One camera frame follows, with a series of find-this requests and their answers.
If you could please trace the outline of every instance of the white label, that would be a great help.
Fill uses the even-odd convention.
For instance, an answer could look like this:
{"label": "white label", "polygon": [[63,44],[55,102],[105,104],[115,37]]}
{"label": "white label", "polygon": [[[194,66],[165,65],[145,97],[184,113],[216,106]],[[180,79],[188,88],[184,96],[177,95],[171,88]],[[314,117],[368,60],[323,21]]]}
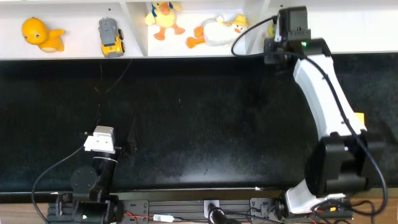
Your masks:
{"label": "white label", "polygon": [[174,217],[171,215],[154,215],[154,221],[160,221],[160,222],[173,222]]}

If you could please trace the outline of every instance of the orange beak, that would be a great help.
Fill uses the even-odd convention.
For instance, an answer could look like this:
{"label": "orange beak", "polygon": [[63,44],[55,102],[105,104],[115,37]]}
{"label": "orange beak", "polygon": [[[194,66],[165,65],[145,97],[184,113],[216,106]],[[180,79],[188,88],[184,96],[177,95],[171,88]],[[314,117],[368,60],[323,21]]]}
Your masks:
{"label": "orange beak", "polygon": [[168,15],[170,13],[170,6],[169,6],[168,2],[162,3],[159,6],[159,9],[165,15]]}

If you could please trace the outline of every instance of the white shelf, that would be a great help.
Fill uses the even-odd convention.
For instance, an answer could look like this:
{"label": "white shelf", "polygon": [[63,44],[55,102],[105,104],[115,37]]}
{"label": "white shelf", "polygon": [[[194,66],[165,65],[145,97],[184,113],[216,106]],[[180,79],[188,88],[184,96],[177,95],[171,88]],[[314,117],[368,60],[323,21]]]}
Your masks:
{"label": "white shelf", "polygon": [[[122,58],[231,56],[229,47],[200,44],[189,49],[186,40],[206,19],[222,15],[232,21],[244,14],[252,26],[276,15],[280,5],[307,6],[312,37],[324,38],[334,54],[398,52],[397,0],[183,0],[177,24],[185,33],[175,35],[173,29],[167,29],[163,41],[153,36],[159,31],[157,26],[145,25],[151,10],[148,0],[0,0],[0,60],[103,58],[98,21],[104,17],[116,19],[124,32],[126,53]],[[64,52],[48,54],[23,39],[21,26],[32,16],[51,29],[66,30]],[[248,33],[238,42],[236,52],[262,52],[269,25]]]}

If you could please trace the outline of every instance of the toy truck wheel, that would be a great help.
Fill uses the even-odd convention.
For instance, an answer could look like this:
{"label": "toy truck wheel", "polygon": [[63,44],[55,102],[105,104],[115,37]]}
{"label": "toy truck wheel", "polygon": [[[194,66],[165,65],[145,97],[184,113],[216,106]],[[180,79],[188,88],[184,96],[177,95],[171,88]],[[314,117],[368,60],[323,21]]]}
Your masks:
{"label": "toy truck wheel", "polygon": [[120,38],[121,40],[123,40],[123,39],[124,39],[124,36],[123,36],[122,30],[119,29],[118,32],[119,32],[119,38]]}

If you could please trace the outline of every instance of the white duck plush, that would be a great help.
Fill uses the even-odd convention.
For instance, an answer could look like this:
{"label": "white duck plush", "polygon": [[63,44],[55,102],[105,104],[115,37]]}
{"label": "white duck plush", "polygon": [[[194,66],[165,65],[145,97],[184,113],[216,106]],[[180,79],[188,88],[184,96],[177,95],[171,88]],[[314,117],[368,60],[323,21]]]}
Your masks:
{"label": "white duck plush", "polygon": [[206,43],[209,46],[230,45],[248,28],[246,17],[239,14],[231,23],[224,22],[222,16],[216,19],[207,19],[202,26],[194,30],[195,37],[187,39],[187,46],[192,49],[198,44]]}

